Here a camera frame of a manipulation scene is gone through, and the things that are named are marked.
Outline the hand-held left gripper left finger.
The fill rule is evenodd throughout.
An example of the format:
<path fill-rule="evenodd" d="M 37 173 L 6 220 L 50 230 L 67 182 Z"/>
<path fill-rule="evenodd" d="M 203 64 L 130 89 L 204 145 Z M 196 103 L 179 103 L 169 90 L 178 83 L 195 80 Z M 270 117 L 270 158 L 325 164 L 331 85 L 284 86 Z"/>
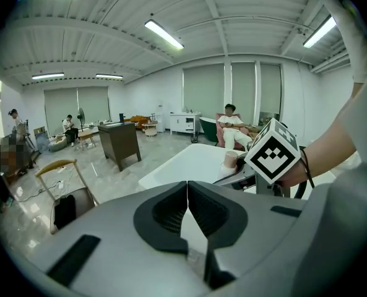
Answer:
<path fill-rule="evenodd" d="M 180 236 L 187 184 L 102 203 L 66 225 L 30 262 L 75 293 L 207 293 Z"/>

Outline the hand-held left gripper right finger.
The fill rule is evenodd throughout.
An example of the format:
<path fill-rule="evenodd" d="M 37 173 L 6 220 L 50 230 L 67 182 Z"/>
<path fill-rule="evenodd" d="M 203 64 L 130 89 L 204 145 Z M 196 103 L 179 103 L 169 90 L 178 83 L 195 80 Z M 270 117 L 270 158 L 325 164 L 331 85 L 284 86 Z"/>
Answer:
<path fill-rule="evenodd" d="M 205 254 L 189 290 L 292 290 L 300 262 L 287 244 L 304 201 L 188 182 L 190 245 Z"/>

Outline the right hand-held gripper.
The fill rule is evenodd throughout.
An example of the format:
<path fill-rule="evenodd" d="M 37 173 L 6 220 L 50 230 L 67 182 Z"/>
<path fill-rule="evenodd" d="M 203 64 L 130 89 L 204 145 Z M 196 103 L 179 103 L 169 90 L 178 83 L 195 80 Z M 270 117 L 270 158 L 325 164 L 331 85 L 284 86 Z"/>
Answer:
<path fill-rule="evenodd" d="M 277 182 L 301 158 L 296 136 L 272 118 L 258 133 L 247 155 L 241 154 L 236 172 L 214 182 L 217 186 L 246 190 L 256 186 L 256 193 L 284 196 Z"/>

